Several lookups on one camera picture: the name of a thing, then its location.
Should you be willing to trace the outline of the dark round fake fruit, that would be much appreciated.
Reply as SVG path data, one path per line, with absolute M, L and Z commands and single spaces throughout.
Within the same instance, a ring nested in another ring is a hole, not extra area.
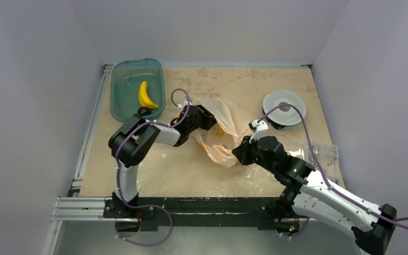
M 142 106 L 138 109 L 137 114 L 140 116 L 148 116 L 152 114 L 152 109 L 146 106 Z

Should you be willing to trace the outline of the yellow fake banana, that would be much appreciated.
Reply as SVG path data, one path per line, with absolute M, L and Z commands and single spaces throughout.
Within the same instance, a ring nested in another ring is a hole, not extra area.
M 142 81 L 138 92 L 139 104 L 142 107 L 148 107 L 150 109 L 158 109 L 159 106 L 155 104 L 147 93 L 147 81 Z

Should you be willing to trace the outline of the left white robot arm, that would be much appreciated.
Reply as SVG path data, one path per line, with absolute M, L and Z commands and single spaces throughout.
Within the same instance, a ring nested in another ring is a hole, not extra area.
M 179 147 L 188 141 L 192 132 L 210 130 L 216 124 L 214 115 L 202 105 L 186 105 L 179 116 L 170 123 L 150 121 L 136 113 L 132 115 L 109 139 L 108 146 L 116 161 L 117 180 L 112 199 L 116 210 L 123 217 L 137 212 L 137 174 L 140 163 L 151 147 L 165 144 Z

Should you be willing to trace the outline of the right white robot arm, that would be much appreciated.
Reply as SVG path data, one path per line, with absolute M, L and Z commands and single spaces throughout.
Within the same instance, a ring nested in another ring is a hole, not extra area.
M 368 254 L 385 254 L 395 226 L 397 210 L 368 202 L 331 180 L 301 158 L 288 154 L 276 137 L 251 140 L 249 135 L 232 150 L 241 165 L 256 164 L 285 186 L 277 201 L 283 216 L 296 213 L 330 225 L 354 238 Z

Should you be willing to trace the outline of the orange plastic bag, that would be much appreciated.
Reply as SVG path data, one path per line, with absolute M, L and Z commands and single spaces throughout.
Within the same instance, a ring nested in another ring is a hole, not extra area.
M 197 129 L 192 136 L 214 163 L 222 167 L 236 165 L 238 159 L 232 150 L 241 144 L 244 136 L 252 134 L 249 123 L 254 115 L 240 104 L 225 98 L 195 97 L 192 102 L 202 105 L 216 120 L 210 130 Z

